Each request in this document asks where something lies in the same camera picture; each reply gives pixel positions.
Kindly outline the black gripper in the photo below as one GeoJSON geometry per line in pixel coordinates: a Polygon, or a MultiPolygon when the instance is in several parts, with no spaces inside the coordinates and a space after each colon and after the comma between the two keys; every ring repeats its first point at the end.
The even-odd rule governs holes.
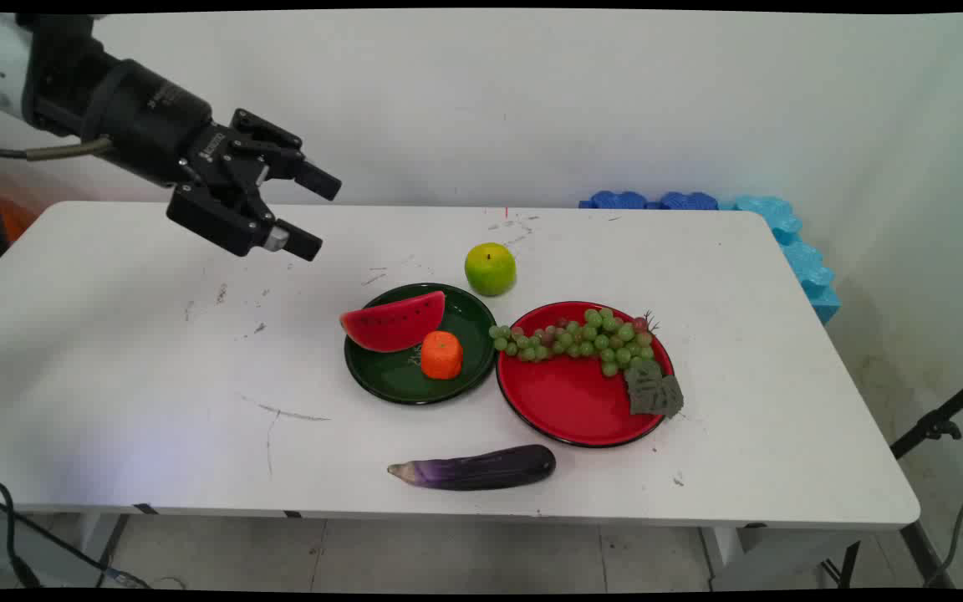
{"type": "Polygon", "coordinates": [[[251,111],[238,108],[229,127],[214,121],[206,100],[137,61],[83,61],[83,140],[106,140],[105,161],[157,186],[176,186],[169,220],[237,257],[260,248],[312,262],[321,237],[275,217],[256,194],[230,191],[226,203],[209,187],[236,186],[230,165],[248,186],[293,181],[325,201],[343,182],[310,161],[301,137],[251,111]]]}

